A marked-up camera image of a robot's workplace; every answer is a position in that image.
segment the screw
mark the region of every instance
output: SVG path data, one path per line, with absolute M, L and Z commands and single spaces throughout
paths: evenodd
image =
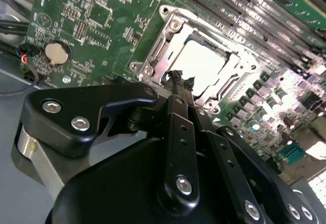
M 152 74 L 152 67 L 151 66 L 146 66 L 144 69 L 145 74 L 151 75 Z
M 84 117 L 75 117 L 71 121 L 71 126 L 77 131 L 87 131 L 90 129 L 90 122 Z
M 205 113 L 205 111 L 202 109 L 202 108 L 198 108 L 198 112 L 202 115 L 202 116 L 204 116 L 206 113 Z
M 65 84 L 69 84 L 71 83 L 71 78 L 67 75 L 65 75 L 64 77 L 62 77 L 62 82 Z
M 136 64 L 132 64 L 132 65 L 131 65 L 131 68 L 132 68 L 133 70 L 136 70 L 136 69 L 137 69 L 137 65 L 136 65 Z
M 147 93 L 149 96 L 154 95 L 154 92 L 150 88 L 145 88 L 145 93 Z
M 61 105 L 55 101 L 46 101 L 42 104 L 42 108 L 51 114 L 56 114 L 61 111 Z
M 173 19 L 173 20 L 171 20 L 169 26 L 172 31 L 177 32 L 181 27 L 181 23 L 178 20 Z
M 250 201 L 246 200 L 244 202 L 244 208 L 246 209 L 246 212 L 249 214 L 249 216 L 252 217 L 254 220 L 260 219 L 260 214 L 256 206 L 254 206 Z
M 308 218 L 309 220 L 312 220 L 312 214 L 309 212 L 309 210 L 307 210 L 304 206 L 301 206 L 301 209 L 304 213 L 304 215 L 306 216 L 306 218 Z
M 288 205 L 290 213 L 294 216 L 295 219 L 300 220 L 301 216 L 299 214 L 299 212 L 292 206 L 292 205 Z
M 233 136 L 233 131 L 230 128 L 226 128 L 225 130 L 229 135 Z
M 177 178 L 177 188 L 182 192 L 184 195 L 190 195 L 193 191 L 193 187 L 188 181 L 188 179 L 184 177 L 178 177 Z

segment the capacitor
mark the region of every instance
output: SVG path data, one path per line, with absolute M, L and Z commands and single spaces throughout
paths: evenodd
M 290 130 L 292 130 L 292 129 L 295 127 L 295 125 L 292 123 L 292 121 L 291 121 L 288 117 L 285 117 L 285 118 L 283 119 L 283 123 L 284 123 L 284 125 L 286 125 L 287 128 L 289 128 Z
M 291 96 L 288 95 L 286 92 L 284 92 L 283 90 L 279 90 L 277 92 L 277 96 L 279 96 L 279 98 L 281 99 L 281 101 L 283 103 L 287 103 L 291 100 Z
M 69 46 L 60 41 L 52 41 L 45 45 L 45 56 L 49 59 L 50 64 L 63 65 L 72 58 L 71 49 Z
M 290 138 L 290 136 L 288 134 L 286 134 L 285 132 L 283 132 L 281 134 L 281 137 L 283 139 L 283 141 L 287 144 L 287 145 L 291 145 L 293 143 L 292 138 Z
M 267 101 L 268 105 L 272 108 L 274 112 L 279 112 L 281 110 L 281 105 L 278 104 L 274 99 L 269 99 Z
M 325 110 L 322 109 L 321 107 L 317 107 L 315 110 L 314 110 L 314 113 L 320 117 L 320 116 L 323 116 L 325 114 Z
M 259 128 L 260 128 L 260 125 L 259 125 L 258 122 L 255 121 L 255 120 L 249 121 L 249 126 L 250 126 L 251 129 L 254 130 L 254 131 L 258 131 Z
M 259 110 L 258 115 L 262 121 L 268 121 L 270 119 L 270 115 L 263 108 Z

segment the cable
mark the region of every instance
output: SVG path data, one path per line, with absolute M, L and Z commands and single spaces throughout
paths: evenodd
M 32 64 L 29 64 L 28 63 L 27 55 L 26 54 L 22 54 L 20 58 L 21 58 L 21 61 L 29 68 L 29 70 L 34 75 L 34 81 L 32 82 L 31 85 L 29 85 L 27 88 L 25 88 L 23 90 L 20 90 L 20 91 L 17 91 L 17 92 L 0 93 L 0 98 L 14 97 L 14 96 L 18 96 L 18 95 L 21 95 L 21 94 L 24 94 L 24 93 L 28 93 L 39 82 L 39 79 L 40 79 L 39 74 L 37 73 L 37 71 L 34 68 L 34 66 Z
M 0 33 L 18 35 L 18 36 L 26 36 L 27 35 L 27 30 L 0 27 Z
M 5 43 L 4 41 L 1 41 L 0 40 L 0 50 L 1 51 L 4 51 L 4 52 L 7 52 L 7 53 L 10 53 L 12 54 L 13 56 L 17 55 L 16 54 L 16 51 L 15 51 L 15 47 L 12 46 L 12 45 L 9 45 L 7 43 Z
M 30 11 L 26 9 L 23 5 L 16 2 L 15 0 L 0 0 L 6 4 L 8 4 L 13 10 L 15 10 L 18 14 L 23 16 L 26 19 L 30 18 Z
M 1 27 L 17 27 L 27 29 L 29 27 L 28 23 L 18 22 L 18 21 L 10 21 L 10 20 L 0 20 Z

